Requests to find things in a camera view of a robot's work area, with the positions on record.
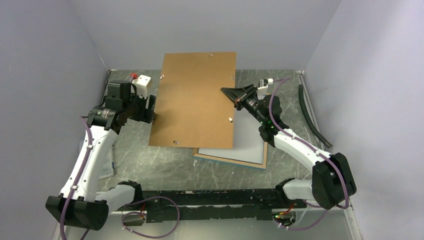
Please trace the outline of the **hot air balloon photo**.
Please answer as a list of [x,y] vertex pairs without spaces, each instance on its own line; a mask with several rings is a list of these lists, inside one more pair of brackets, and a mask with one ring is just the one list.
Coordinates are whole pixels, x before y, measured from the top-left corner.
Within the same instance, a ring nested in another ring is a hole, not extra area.
[[262,145],[259,134],[260,123],[247,110],[235,111],[233,123],[233,149],[237,147],[254,147]]

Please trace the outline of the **blue wooden picture frame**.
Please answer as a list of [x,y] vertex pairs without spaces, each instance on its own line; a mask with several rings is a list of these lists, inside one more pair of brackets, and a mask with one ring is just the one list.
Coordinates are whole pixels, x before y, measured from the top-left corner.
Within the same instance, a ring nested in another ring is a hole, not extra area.
[[268,144],[232,149],[194,148],[193,157],[257,169],[267,168]]

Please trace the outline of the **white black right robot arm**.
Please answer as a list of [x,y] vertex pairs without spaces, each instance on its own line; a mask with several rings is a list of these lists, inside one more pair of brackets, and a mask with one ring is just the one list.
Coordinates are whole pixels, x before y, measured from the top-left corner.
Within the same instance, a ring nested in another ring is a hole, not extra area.
[[347,158],[340,152],[329,153],[296,134],[281,119],[282,108],[275,94],[259,99],[253,84],[241,88],[222,87],[221,92],[238,111],[247,110],[260,124],[262,140],[289,154],[311,173],[310,180],[296,178],[282,182],[275,202],[282,208],[294,200],[314,201],[318,207],[347,209],[357,187]]

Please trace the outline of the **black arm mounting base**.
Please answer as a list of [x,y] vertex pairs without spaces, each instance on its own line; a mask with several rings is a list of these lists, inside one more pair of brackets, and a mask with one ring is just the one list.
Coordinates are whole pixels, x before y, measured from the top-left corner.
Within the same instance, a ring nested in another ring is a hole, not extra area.
[[288,209],[304,209],[300,200],[288,199],[281,189],[146,190],[144,203],[124,205],[119,211],[143,210],[148,223],[180,219],[256,219],[270,221]]

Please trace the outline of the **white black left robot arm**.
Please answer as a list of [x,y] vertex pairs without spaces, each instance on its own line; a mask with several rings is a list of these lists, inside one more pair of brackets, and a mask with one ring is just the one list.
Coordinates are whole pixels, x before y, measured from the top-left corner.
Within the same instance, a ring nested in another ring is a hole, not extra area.
[[107,84],[107,94],[83,120],[86,134],[75,166],[58,196],[49,196],[45,207],[61,227],[100,230],[108,215],[127,206],[137,210],[143,204],[142,187],[131,180],[98,194],[98,184],[107,155],[128,120],[150,124],[155,101],[148,94],[151,79],[116,80]]

